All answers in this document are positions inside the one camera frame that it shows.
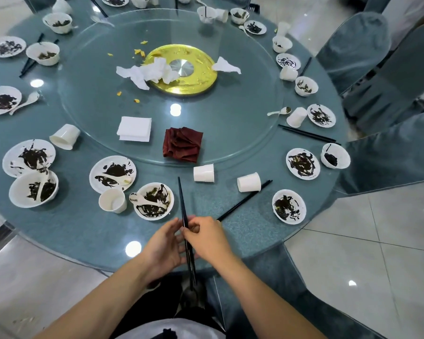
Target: chopstick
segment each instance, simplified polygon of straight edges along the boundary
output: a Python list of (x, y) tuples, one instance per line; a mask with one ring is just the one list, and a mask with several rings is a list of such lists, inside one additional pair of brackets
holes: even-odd
[(321, 136), (319, 134), (306, 132), (304, 130), (299, 130), (298, 128), (289, 127), (289, 126), (285, 126), (285, 125), (281, 125), (281, 124), (278, 124), (278, 126), (283, 128), (283, 130), (288, 130), (288, 131), (291, 131), (291, 132), (294, 132), (294, 133), (297, 133), (297, 134), (301, 134), (303, 136), (307, 136), (307, 137), (310, 137), (310, 138), (313, 138), (313, 139), (325, 141), (327, 143), (335, 143), (335, 144), (341, 145), (340, 143), (336, 142), (335, 139), (328, 138), (328, 137), (325, 137), (325, 136)]
[(108, 17), (107, 13), (103, 11), (103, 9), (102, 9), (102, 8), (100, 7), (100, 5), (96, 2), (96, 0), (91, 0), (91, 2), (92, 2), (93, 4), (95, 4), (97, 8), (99, 8), (100, 12), (102, 13), (102, 15), (103, 15), (104, 17)]
[[(187, 212), (185, 211), (181, 179), (179, 176), (178, 176), (178, 184), (179, 184), (179, 198), (181, 202), (181, 211), (182, 211), (182, 225), (188, 228)], [(185, 256), (187, 258), (188, 274), (190, 277), (190, 290), (194, 290), (194, 286), (196, 285), (196, 281), (197, 281), (196, 268), (195, 268), (195, 256), (193, 255), (192, 245), (187, 240), (184, 240), (184, 244), (185, 244)]]
[[(269, 179), (267, 182), (265, 182), (263, 185), (261, 185), (261, 190), (267, 187), (271, 182), (273, 182), (271, 179)], [(218, 221), (225, 220), (233, 211), (235, 211), (237, 208), (239, 208), (241, 205), (243, 205), (245, 202), (247, 202), (249, 199), (251, 199), (254, 195), (256, 195), (259, 192), (251, 192), (247, 197), (245, 197), (242, 201), (240, 201), (238, 204), (234, 205), (230, 210), (225, 212), (222, 216), (219, 216), (217, 218)]]
[[(39, 38), (37, 40), (37, 43), (40, 43), (41, 40), (44, 38), (44, 34), (41, 33), (39, 35)], [(28, 67), (29, 63), (32, 61), (32, 59), (30, 57), (27, 58), (27, 61), (25, 62), (25, 65), (23, 66), (22, 70), (20, 71), (20, 73), (23, 73), (25, 71), (25, 69)]]
[(300, 73), (300, 74), (299, 74), (299, 76), (303, 76), (303, 74), (305, 73), (305, 71), (306, 71), (306, 69), (308, 68), (308, 66), (309, 66), (309, 64), (311, 63), (311, 61), (312, 61), (312, 57), (309, 57), (308, 62), (306, 62), (306, 65), (305, 65), (305, 67), (303, 68), (302, 73)]
[[(58, 42), (59, 42), (60, 40), (59, 39), (57, 39), (57, 40), (55, 40), (53, 43), (54, 44), (57, 44)], [(19, 78), (22, 78), (23, 76), (25, 76), (25, 74), (26, 73), (28, 73), (28, 71), (30, 71), (35, 65), (36, 65), (36, 61), (33, 61), (33, 63), (31, 63), (28, 67), (27, 67), (27, 69), (25, 70), (25, 71), (23, 71), (23, 72), (21, 72), (20, 73), (20, 75), (19, 75)]]

